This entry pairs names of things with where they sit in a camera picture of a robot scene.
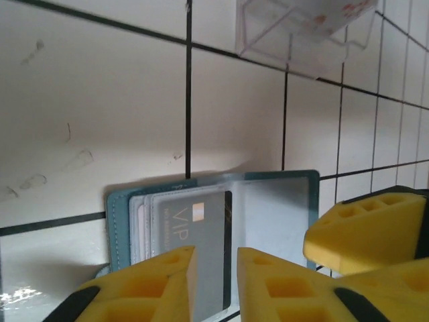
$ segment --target scratch mark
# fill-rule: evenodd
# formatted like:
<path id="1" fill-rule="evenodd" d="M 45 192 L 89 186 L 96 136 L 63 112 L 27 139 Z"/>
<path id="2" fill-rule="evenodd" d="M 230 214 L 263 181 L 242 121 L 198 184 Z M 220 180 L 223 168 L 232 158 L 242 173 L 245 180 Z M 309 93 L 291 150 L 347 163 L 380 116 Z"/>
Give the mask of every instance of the scratch mark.
<path id="1" fill-rule="evenodd" d="M 19 188 L 21 190 L 28 190 L 31 188 L 36 188 L 38 186 L 43 186 L 47 183 L 47 181 L 48 179 L 46 179 L 45 176 L 42 176 L 41 174 L 35 174 L 31 178 L 28 178 L 23 183 L 21 183 Z"/>
<path id="2" fill-rule="evenodd" d="M 94 162 L 93 155 L 87 149 L 80 151 L 73 159 L 62 167 L 62 172 L 73 172 Z"/>
<path id="3" fill-rule="evenodd" d="M 67 123 L 67 128 L 68 128 L 68 139 L 66 143 L 70 142 L 70 140 L 72 139 L 72 130 L 70 129 L 70 123 Z"/>
<path id="4" fill-rule="evenodd" d="M 0 203 L 19 198 L 19 195 L 10 186 L 0 187 Z"/>
<path id="5" fill-rule="evenodd" d="M 173 159 L 175 159 L 176 161 L 179 160 L 181 157 L 183 157 L 183 153 L 173 153 Z"/>
<path id="6" fill-rule="evenodd" d="M 26 58 L 24 58 L 21 61 L 21 66 L 27 65 L 30 62 L 30 60 L 34 59 L 36 57 L 36 54 L 40 50 L 42 50 L 43 48 L 45 48 L 45 43 L 43 43 L 43 40 L 41 40 L 41 39 L 37 40 L 37 42 L 36 42 L 36 49 L 33 50 Z"/>

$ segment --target white tile wall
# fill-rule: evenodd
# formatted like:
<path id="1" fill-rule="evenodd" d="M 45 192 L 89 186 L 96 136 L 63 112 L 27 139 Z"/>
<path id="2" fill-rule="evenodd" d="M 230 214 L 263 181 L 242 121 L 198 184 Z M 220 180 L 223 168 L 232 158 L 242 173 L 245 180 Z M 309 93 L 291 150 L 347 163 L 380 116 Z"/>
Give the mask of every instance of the white tile wall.
<path id="1" fill-rule="evenodd" d="M 378 100 L 377 130 L 375 133 L 374 167 L 396 164 L 401 129 L 400 103 Z"/>
<path id="2" fill-rule="evenodd" d="M 103 211 L 113 184 L 185 172 L 185 0 L 52 1 L 147 30 L 0 1 L 0 227 Z M 213 53 L 234 52 L 235 4 L 193 2 L 192 41 L 214 49 L 191 51 L 192 175 L 279 170 L 285 149 L 286 170 L 320 171 L 320 213 L 396 182 L 428 187 L 429 162 L 395 167 L 398 157 L 429 160 L 429 112 L 401 103 L 429 107 L 427 54 L 406 36 L 426 44 L 427 1 L 386 0 L 403 32 L 384 21 L 381 34 L 376 15 L 368 49 L 345 63 L 343 90 L 326 81 L 341 82 L 338 65 L 319 81 L 289 75 L 286 93 L 284 72 Z M 0 235 L 5 322 L 41 321 L 107 262 L 106 245 L 103 220 Z"/>
<path id="3" fill-rule="evenodd" d="M 340 173 L 372 166 L 376 104 L 374 96 L 348 89 L 343 91 Z"/>
<path id="4" fill-rule="evenodd" d="M 338 87 L 289 75 L 286 170 L 314 168 L 323 176 L 336 172 L 339 112 Z"/>

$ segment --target clear plastic holder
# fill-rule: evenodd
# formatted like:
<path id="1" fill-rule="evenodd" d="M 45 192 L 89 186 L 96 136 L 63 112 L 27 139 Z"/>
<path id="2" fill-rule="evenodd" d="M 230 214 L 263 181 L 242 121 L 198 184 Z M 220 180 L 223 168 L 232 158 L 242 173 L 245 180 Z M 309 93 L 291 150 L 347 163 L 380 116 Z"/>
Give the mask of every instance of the clear plastic holder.
<path id="1" fill-rule="evenodd" d="M 377 1 L 365 2 L 366 7 L 361 11 L 354 12 L 348 20 L 340 20 L 338 23 L 345 25 L 337 23 L 340 27 L 337 30 L 318 28 L 314 22 L 317 18 L 314 17 L 315 8 L 312 8 L 313 12 L 303 8 L 308 7 L 309 2 L 237 0 L 238 55 L 316 78 L 366 49 Z M 360 32 L 343 41 L 339 35 L 344 33 L 347 25 L 358 25 Z"/>

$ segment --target transparent plastic box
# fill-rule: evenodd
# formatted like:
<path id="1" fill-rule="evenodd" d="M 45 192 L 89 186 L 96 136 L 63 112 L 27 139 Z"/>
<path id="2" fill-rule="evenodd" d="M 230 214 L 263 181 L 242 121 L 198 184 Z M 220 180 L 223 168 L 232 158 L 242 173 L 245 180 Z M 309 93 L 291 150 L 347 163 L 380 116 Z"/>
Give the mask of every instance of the transparent plastic box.
<path id="1" fill-rule="evenodd" d="M 237 0 L 236 51 L 280 69 L 322 76 L 366 49 L 377 2 Z M 345 39 L 347 26 L 359 32 Z"/>

